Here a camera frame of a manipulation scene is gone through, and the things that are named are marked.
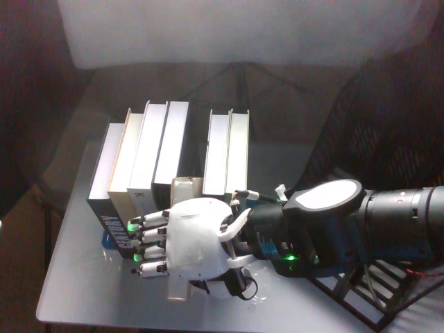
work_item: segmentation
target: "book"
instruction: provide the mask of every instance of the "book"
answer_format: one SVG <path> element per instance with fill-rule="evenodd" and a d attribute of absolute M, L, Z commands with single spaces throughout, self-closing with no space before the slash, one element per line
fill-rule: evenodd
<path fill-rule="evenodd" d="M 167 108 L 168 103 L 151 104 L 150 102 L 145 107 L 133 172 L 128 186 L 128 193 L 140 216 L 157 211 L 151 192 L 151 183 L 160 152 Z"/>
<path fill-rule="evenodd" d="M 134 248 L 128 231 L 107 193 L 124 128 L 125 126 L 122 123 L 110 123 L 108 125 L 91 187 L 89 188 L 87 202 L 103 228 L 110 235 L 121 256 L 132 258 Z"/>
<path fill-rule="evenodd" d="M 129 220 L 139 216 L 131 201 L 127 188 L 130 184 L 131 171 L 133 170 L 137 141 L 139 139 L 143 117 L 143 114 L 132 113 L 131 109 L 128 110 L 125 120 L 125 130 L 108 187 L 108 195 L 124 224 L 127 224 Z"/>
<path fill-rule="evenodd" d="M 170 102 L 152 191 L 159 210 L 171 205 L 175 177 L 201 177 L 200 161 L 188 102 Z"/>
<path fill-rule="evenodd" d="M 214 114 L 211 110 L 203 176 L 204 196 L 223 200 L 225 195 L 229 132 L 230 113 Z"/>
<path fill-rule="evenodd" d="M 247 189 L 249 127 L 249 111 L 245 114 L 230 111 L 227 180 L 225 183 L 226 200 L 231 200 L 234 191 Z"/>

